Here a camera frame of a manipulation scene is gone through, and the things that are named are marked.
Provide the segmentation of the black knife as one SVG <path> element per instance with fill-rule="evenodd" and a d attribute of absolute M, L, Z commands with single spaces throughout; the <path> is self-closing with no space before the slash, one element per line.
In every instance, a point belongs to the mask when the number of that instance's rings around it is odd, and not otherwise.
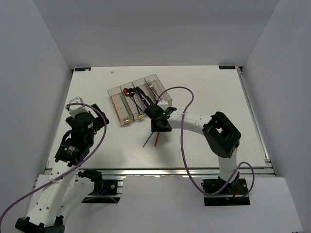
<path fill-rule="evenodd" d="M 145 97 L 145 99 L 147 100 L 148 104 L 153 103 L 152 100 L 150 99 L 150 97 L 147 96 L 141 88 L 139 88 L 138 86 L 136 86 L 135 89 L 136 89 L 136 88 L 141 92 L 141 94 L 143 95 L 143 97 Z"/>

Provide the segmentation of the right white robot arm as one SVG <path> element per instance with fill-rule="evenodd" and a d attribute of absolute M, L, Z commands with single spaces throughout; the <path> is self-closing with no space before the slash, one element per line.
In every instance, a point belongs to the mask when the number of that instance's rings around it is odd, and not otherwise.
<path fill-rule="evenodd" d="M 216 112 L 212 116 L 203 116 L 183 113 L 175 107 L 163 109 L 154 103 L 150 104 L 144 113 L 151 119 L 153 132 L 183 129 L 203 135 L 212 152 L 218 156 L 220 189 L 229 194 L 237 188 L 237 151 L 241 133 L 224 113 Z"/>

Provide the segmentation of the fork with pink handle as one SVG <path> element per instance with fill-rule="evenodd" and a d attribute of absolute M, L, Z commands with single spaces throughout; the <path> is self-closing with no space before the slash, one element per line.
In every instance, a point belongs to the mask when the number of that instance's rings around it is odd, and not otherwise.
<path fill-rule="evenodd" d="M 157 98 L 159 98 L 160 94 L 161 94 L 161 90 L 160 90 L 159 85 L 157 85 L 157 83 L 155 83 L 155 82 L 151 82 L 150 80 L 147 80 L 147 84 L 148 84 L 149 88 L 151 89 L 151 91 L 155 94 L 155 96 Z"/>

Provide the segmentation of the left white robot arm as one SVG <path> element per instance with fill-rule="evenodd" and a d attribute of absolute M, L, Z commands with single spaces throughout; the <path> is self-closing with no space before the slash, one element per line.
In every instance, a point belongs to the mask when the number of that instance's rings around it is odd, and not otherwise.
<path fill-rule="evenodd" d="M 70 126 L 61 140 L 48 183 L 39 187 L 41 195 L 35 207 L 16 221 L 15 228 L 21 233 L 63 233 L 66 217 L 89 194 L 102 190 L 101 173 L 87 169 L 79 172 L 81 182 L 67 193 L 75 171 L 94 153 L 90 148 L 94 136 L 109 124 L 105 113 L 96 104 L 88 105 L 80 99 L 70 102 L 66 109 Z"/>

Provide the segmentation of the fork with dark handle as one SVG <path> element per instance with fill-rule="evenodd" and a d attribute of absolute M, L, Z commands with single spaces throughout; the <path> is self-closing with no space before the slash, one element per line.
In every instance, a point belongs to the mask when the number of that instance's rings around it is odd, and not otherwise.
<path fill-rule="evenodd" d="M 147 81 L 147 85 L 150 88 L 150 90 L 153 92 L 153 94 L 155 95 L 155 98 L 158 99 L 159 95 L 150 80 Z"/>

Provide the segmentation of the long orange chopstick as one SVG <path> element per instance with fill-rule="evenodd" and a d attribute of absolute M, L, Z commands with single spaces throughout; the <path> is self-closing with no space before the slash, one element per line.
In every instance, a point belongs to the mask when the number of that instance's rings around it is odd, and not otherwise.
<path fill-rule="evenodd" d="M 120 121 L 121 118 L 120 118 L 119 112 L 118 112 L 118 110 L 117 110 L 117 107 L 116 107 L 116 105 L 115 105 L 114 99 L 113 99 L 112 96 L 110 97 L 110 99 L 111 99 L 112 105 L 113 105 L 113 107 L 114 107 L 114 110 L 115 110 L 115 112 L 116 112 L 116 115 L 117 115 L 117 117 L 118 117 L 118 120 Z"/>

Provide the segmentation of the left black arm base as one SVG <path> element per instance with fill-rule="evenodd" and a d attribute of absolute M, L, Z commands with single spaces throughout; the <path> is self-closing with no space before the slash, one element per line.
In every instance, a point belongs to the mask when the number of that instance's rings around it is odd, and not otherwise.
<path fill-rule="evenodd" d="M 100 171 L 86 169 L 78 172 L 78 181 L 86 178 L 92 183 L 93 190 L 82 200 L 82 203 L 117 204 L 120 201 L 122 181 L 104 178 Z"/>

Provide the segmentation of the black spoon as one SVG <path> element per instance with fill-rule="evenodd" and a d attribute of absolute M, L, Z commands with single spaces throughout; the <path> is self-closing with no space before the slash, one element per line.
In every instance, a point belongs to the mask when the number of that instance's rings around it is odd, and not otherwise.
<path fill-rule="evenodd" d="M 141 112 L 142 112 L 142 110 L 141 110 L 141 108 L 139 107 L 139 105 L 138 105 L 138 104 L 136 103 L 136 101 L 135 101 L 135 98 L 134 98 L 134 95 L 135 95 L 134 90 L 133 90 L 132 88 L 130 88 L 130 89 L 128 89 L 128 92 L 129 92 L 129 97 L 130 97 L 130 99 L 134 102 L 134 104 L 135 104 L 135 106 L 136 106 L 136 108 L 137 108 L 137 110 L 138 110 L 138 114 L 140 115 Z"/>

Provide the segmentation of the gold spoon purple handle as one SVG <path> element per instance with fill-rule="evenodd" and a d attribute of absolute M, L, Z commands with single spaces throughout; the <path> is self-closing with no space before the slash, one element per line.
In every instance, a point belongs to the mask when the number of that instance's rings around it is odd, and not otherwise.
<path fill-rule="evenodd" d="M 129 88 L 124 88 L 124 89 L 123 89 L 123 93 L 124 93 L 127 97 L 129 97 L 128 89 L 129 89 Z"/>

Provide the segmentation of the iridescent blue knife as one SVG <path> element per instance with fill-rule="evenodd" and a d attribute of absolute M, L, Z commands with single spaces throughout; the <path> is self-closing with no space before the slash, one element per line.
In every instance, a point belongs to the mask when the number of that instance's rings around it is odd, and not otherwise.
<path fill-rule="evenodd" d="M 141 94 L 141 92 L 137 88 L 136 88 L 136 90 L 137 90 L 137 93 L 138 93 L 142 103 L 145 105 L 145 107 L 148 107 L 149 104 L 148 104 L 147 100 L 145 99 L 145 97 L 143 97 L 143 95 Z"/>

